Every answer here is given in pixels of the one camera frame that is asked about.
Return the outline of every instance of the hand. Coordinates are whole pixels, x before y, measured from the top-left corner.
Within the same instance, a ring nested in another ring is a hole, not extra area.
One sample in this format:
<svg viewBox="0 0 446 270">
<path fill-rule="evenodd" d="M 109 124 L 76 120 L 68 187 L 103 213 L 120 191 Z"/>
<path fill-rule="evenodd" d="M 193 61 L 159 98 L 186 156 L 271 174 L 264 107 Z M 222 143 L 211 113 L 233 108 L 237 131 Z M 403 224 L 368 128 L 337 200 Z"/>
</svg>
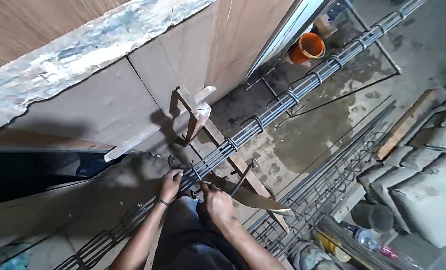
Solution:
<svg viewBox="0 0 446 270">
<path fill-rule="evenodd" d="M 201 184 L 201 189 L 204 193 L 204 200 L 206 209 L 211 217 L 213 223 L 222 232 L 229 230 L 236 220 L 233 217 L 233 202 L 231 196 L 216 188 L 214 184 Z"/>
<path fill-rule="evenodd" d="M 182 169 L 174 169 L 171 172 L 163 175 L 160 184 L 159 198 L 169 203 L 178 193 L 180 189 L 181 177 L 183 176 Z"/>
</svg>

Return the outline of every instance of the bracelet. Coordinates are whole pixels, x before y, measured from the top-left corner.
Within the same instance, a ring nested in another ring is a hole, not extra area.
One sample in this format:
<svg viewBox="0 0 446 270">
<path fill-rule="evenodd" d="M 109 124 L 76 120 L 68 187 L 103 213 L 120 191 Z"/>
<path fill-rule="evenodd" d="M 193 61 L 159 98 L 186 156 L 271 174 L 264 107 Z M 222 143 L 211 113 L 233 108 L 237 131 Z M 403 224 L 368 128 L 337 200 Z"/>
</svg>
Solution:
<svg viewBox="0 0 446 270">
<path fill-rule="evenodd" d="M 167 203 L 167 202 L 161 200 L 159 197 L 156 197 L 156 200 L 159 201 L 160 203 L 162 203 L 163 205 L 170 206 L 169 203 Z"/>
</svg>

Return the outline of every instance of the orange bucket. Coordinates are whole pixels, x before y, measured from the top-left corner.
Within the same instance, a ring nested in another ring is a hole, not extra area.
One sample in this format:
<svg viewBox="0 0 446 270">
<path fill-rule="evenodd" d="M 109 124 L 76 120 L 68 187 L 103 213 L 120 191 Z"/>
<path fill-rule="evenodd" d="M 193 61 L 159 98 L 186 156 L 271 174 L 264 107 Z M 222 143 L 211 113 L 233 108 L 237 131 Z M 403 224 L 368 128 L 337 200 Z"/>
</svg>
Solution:
<svg viewBox="0 0 446 270">
<path fill-rule="evenodd" d="M 298 46 L 290 54 L 290 59 L 295 64 L 302 64 L 310 58 L 325 56 L 325 43 L 315 33 L 303 34 L 298 40 Z"/>
</svg>

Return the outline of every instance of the yellow object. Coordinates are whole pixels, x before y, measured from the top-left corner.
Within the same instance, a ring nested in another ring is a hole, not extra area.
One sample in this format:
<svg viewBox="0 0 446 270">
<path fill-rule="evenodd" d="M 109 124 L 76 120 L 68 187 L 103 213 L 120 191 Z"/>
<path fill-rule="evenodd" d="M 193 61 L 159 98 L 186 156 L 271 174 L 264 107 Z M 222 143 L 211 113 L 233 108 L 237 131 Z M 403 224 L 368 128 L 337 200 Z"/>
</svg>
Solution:
<svg viewBox="0 0 446 270">
<path fill-rule="evenodd" d="M 324 235 L 320 233 L 316 233 L 316 238 L 323 244 L 326 252 L 332 253 L 338 260 L 342 262 L 347 262 L 351 259 L 351 257 L 342 251 L 338 246 L 336 246 L 333 242 L 337 243 L 335 239 L 331 239 L 331 241 Z"/>
</svg>

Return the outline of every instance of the person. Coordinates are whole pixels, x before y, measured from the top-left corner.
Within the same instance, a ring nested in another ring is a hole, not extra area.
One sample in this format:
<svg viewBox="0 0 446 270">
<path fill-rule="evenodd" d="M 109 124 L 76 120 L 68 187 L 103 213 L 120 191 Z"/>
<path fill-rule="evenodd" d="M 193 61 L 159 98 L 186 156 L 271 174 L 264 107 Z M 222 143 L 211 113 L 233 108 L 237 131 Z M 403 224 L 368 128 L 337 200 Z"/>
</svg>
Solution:
<svg viewBox="0 0 446 270">
<path fill-rule="evenodd" d="M 201 184 L 204 203 L 181 195 L 168 206 L 182 175 L 174 169 L 162 177 L 153 208 L 109 270 L 144 268 L 166 210 L 152 269 L 284 269 L 233 216 L 231 196 L 214 185 Z"/>
</svg>

